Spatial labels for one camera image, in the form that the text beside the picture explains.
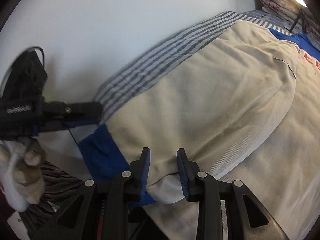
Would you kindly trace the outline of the left white gloved hand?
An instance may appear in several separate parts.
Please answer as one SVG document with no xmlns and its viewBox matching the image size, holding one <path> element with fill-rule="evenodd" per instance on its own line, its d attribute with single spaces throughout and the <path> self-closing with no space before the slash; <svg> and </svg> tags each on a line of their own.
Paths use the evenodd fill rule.
<svg viewBox="0 0 320 240">
<path fill-rule="evenodd" d="M 46 153 L 34 138 L 1 141 L 1 187 L 8 204 L 17 212 L 39 204 L 45 183 L 40 166 Z"/>
</svg>

